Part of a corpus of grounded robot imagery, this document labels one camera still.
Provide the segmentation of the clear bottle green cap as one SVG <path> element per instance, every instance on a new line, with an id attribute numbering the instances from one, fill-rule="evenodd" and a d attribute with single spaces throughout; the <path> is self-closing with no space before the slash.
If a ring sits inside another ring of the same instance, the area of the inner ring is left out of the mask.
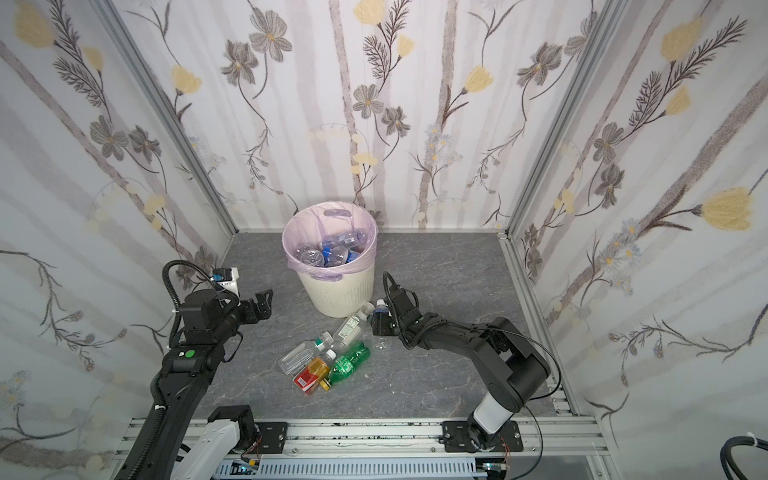
<path id="1" fill-rule="evenodd" d="M 288 376 L 296 376 L 311 360 L 321 356 L 333 344 L 333 336 L 323 332 L 315 340 L 304 341 L 278 360 L 281 371 Z"/>

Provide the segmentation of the blue label water bottle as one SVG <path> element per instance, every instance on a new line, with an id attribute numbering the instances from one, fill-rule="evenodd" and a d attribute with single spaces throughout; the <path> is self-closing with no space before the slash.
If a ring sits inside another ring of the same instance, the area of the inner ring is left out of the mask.
<path id="1" fill-rule="evenodd" d="M 311 267 L 324 267 L 325 256 L 321 250 L 313 245 L 301 245 L 296 250 L 297 259 L 304 265 Z"/>

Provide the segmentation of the blue label bottle white cap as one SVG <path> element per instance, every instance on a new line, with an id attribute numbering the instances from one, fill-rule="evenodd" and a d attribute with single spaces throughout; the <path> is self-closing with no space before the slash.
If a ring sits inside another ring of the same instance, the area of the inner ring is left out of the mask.
<path id="1" fill-rule="evenodd" d="M 392 333 L 390 320 L 391 315 L 386 301 L 378 299 L 370 320 L 372 333 L 376 338 L 375 348 L 377 350 L 385 350 L 389 346 L 389 338 Z"/>

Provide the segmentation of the small blue label bottle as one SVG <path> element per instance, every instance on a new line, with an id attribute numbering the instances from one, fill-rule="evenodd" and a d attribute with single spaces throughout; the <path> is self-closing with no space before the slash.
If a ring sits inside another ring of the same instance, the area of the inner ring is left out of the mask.
<path id="1" fill-rule="evenodd" d="M 349 249 L 344 245 L 325 246 L 323 248 L 325 266 L 328 268 L 344 265 L 348 262 Z"/>

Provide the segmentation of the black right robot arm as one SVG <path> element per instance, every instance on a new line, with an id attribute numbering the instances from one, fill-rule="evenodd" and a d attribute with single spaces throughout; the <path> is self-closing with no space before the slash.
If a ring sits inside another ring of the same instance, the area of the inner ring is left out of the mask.
<path id="1" fill-rule="evenodd" d="M 510 446 L 513 435 L 504 429 L 531 400 L 552 373 L 559 373 L 553 354 L 540 342 L 498 317 L 487 323 L 452 321 L 420 311 L 418 296 L 382 274 L 384 303 L 389 319 L 374 323 L 376 336 L 396 337 L 407 350 L 441 350 L 469 360 L 482 379 L 486 394 L 464 422 L 444 427 L 448 452 L 477 453 Z"/>

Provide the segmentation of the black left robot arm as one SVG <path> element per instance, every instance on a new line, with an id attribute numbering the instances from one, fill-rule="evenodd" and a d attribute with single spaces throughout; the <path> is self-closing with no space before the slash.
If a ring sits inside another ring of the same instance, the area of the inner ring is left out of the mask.
<path id="1" fill-rule="evenodd" d="M 170 270 L 178 266 L 200 274 L 210 287 L 181 300 L 170 280 Z M 226 355 L 226 343 L 242 336 L 241 326 L 271 317 L 272 289 L 242 300 L 217 281 L 222 272 L 215 269 L 209 275 L 187 260 L 172 260 L 163 266 L 161 279 L 174 305 L 168 352 L 150 382 L 150 412 L 117 479 L 171 477 L 193 414 L 218 367 L 234 359 Z"/>

